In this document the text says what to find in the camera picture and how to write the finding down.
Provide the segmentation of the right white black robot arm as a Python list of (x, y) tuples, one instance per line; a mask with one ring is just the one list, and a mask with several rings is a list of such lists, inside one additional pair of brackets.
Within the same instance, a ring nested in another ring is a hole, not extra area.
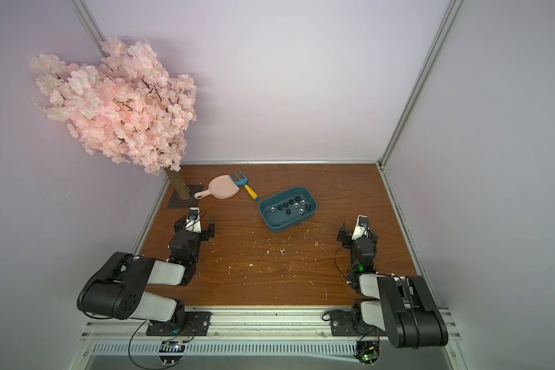
[(349, 251), (347, 283), (363, 297), (352, 308), (352, 321), (359, 328), (382, 329), (394, 348), (447, 345), (448, 329), (424, 277), (376, 271), (378, 239), (363, 216), (353, 230), (343, 224), (338, 232), (341, 248)]

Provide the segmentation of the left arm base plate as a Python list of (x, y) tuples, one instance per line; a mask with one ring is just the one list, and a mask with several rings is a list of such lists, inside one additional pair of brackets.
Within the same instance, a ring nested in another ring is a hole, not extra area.
[(209, 311), (179, 312), (168, 322), (149, 321), (147, 336), (205, 337), (208, 334), (211, 313)]

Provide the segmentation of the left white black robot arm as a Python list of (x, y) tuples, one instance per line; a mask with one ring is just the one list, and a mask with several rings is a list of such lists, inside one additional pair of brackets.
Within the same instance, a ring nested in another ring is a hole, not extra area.
[(186, 325), (184, 303), (146, 291), (149, 285), (186, 286), (197, 271), (201, 243), (215, 236), (215, 223), (201, 226), (202, 211), (191, 208), (174, 225), (166, 260), (114, 253), (84, 285), (76, 306), (91, 319), (142, 319)]

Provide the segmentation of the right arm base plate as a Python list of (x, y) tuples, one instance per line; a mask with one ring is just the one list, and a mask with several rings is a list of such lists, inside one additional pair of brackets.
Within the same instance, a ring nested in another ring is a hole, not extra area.
[(364, 313), (363, 311), (331, 310), (322, 315), (322, 320), (328, 322), (331, 335), (386, 335), (385, 322), (382, 311)]

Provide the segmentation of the teal plastic storage box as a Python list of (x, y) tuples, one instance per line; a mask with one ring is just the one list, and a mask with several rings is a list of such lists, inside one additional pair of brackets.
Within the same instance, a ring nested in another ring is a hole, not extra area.
[[(283, 206), (283, 203), (288, 202), (289, 199), (294, 199), (300, 207), (294, 208), (294, 204), (289, 204), (288, 208), (283, 207), (283, 210), (279, 211), (278, 205)], [(307, 204), (311, 205), (310, 211), (305, 209)], [(272, 207), (276, 208), (274, 213), (270, 211)], [(274, 233), (280, 233), (311, 219), (318, 209), (318, 203), (307, 188), (297, 186), (265, 198), (259, 203), (258, 209), (268, 229)], [(287, 209), (291, 210), (291, 214), (285, 213)], [(304, 209), (305, 213), (299, 214), (299, 209)]]

